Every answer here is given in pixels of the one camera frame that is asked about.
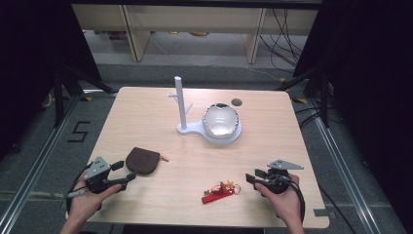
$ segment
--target white stand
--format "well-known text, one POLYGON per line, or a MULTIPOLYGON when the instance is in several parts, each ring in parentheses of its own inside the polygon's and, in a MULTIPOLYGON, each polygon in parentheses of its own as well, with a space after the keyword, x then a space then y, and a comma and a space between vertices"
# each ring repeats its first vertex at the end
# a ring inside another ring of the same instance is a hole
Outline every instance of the white stand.
POLYGON ((200 120, 194 123, 187 123, 186 113, 189 111, 189 109, 185 111, 185 103, 183 100, 183 92, 182 92, 182 80, 178 76, 175 76, 175 87, 176 87, 176 95, 168 95, 168 97, 175 98, 176 102, 178 102, 180 124, 178 124, 176 129, 178 130, 180 134, 182 135, 198 134, 204 137, 207 141, 213 144, 217 144, 217 145, 230 144, 234 142, 241 135, 241 131, 243 130, 241 121, 239 121, 238 127, 236 128, 234 134, 228 138, 214 138, 214 137, 207 135, 204 129, 203 120, 200 120))

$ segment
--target white vertical post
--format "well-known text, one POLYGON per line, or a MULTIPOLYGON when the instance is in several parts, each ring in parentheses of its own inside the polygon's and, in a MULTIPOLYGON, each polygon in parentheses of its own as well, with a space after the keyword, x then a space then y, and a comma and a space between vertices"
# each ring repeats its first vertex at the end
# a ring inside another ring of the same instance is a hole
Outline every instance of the white vertical post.
POLYGON ((175 76, 175 87, 176 87, 176 95, 178 97, 181 128, 185 130, 186 129, 185 102, 183 102, 182 80, 179 76, 175 76))

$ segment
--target table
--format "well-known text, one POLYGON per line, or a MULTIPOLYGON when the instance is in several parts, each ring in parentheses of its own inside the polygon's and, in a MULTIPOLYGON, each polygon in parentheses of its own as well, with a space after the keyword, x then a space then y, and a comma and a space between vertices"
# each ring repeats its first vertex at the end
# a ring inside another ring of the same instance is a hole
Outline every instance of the table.
MULTIPOLYGON (((125 160, 134 147, 160 152, 157 170, 138 176, 126 191, 106 200, 89 221, 226 227, 284 226, 267 199, 245 181, 245 173, 267 171, 277 159, 304 166, 291 171, 300 176, 306 199, 304 227, 325 228, 324 210, 315 174, 301 136, 288 94, 270 91, 183 89, 186 106, 193 104, 187 121, 202 118, 210 104, 231 104, 233 98, 243 124, 241 136, 226 146, 217 146, 198 135, 183 136, 177 103, 168 94, 174 88, 122 88, 117 95, 91 155, 109 164, 125 160), (233 180, 242 188, 239 195, 203 205, 204 191, 219 181, 233 180)), ((109 178, 129 174, 124 167, 109 178)))

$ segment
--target white stand base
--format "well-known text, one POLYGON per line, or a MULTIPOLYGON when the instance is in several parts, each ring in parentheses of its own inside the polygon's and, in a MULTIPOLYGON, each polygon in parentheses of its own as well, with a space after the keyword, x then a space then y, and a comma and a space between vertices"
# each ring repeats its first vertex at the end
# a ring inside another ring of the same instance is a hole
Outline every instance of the white stand base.
POLYGON ((238 123, 238 127, 235 130, 234 134, 228 138, 213 138, 207 135, 206 131, 204 130, 203 121, 200 120, 194 123, 186 123, 186 129, 182 129, 181 124, 178 124, 176 127, 178 132, 182 135, 190 135, 190 134, 198 134, 203 136, 207 141, 217 144, 217 145, 227 145, 234 142, 240 135, 241 131, 243 130, 243 126, 241 121, 238 123))

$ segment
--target gray carpet floor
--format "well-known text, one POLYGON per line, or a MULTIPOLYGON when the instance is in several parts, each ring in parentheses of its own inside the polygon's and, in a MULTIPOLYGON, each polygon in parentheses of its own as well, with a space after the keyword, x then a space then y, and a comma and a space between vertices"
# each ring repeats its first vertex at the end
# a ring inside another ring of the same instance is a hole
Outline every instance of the gray carpet floor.
MULTIPOLYGON (((219 66, 133 66, 102 65, 98 66, 105 84, 119 89, 125 86, 173 87, 175 75, 183 78, 184 88, 209 89, 245 89, 273 90, 281 84, 280 79, 291 79, 291 74, 276 69, 246 69, 244 67, 219 66)), ((303 98, 306 82, 292 87, 288 93, 293 100, 303 98)), ((85 89, 93 88, 82 83, 85 89)), ((65 221, 64 201, 59 195, 67 192, 74 176, 88 163, 94 144, 110 111, 114 97, 92 97, 91 100, 79 101, 68 118, 61 138, 53 150, 44 171, 41 173, 31 196, 21 211, 12 233, 58 233, 65 221), (88 132, 83 142, 69 142, 81 136, 73 135, 73 129, 79 121, 90 121, 78 131, 88 132)), ((303 110, 310 105, 293 101, 294 110, 303 110)), ((301 123, 312 114, 310 110, 297 113, 297 122, 301 123)), ((357 150, 345 122, 339 113, 328 111, 330 131, 334 135, 345 157, 357 185, 374 213, 383 233, 405 233, 392 206, 387 201, 374 176, 363 166, 362 156, 357 150)), ((8 207, 14 192, 25 180, 55 122, 53 105, 38 113, 30 128, 19 141, 20 152, 11 152, 0 162, 0 212, 8 207)), ((319 185, 327 192, 356 233, 366 233, 357 211, 349 197, 328 148, 322 139, 315 121, 302 128, 311 162, 319 185)), ((306 233, 351 233, 348 224, 331 201, 323 195, 324 203, 330 213, 330 225, 326 229, 308 229, 306 233)), ((122 224, 104 224, 88 222, 84 230, 101 234, 122 233, 122 224)), ((265 233, 286 233, 284 228, 268 228, 265 233)))

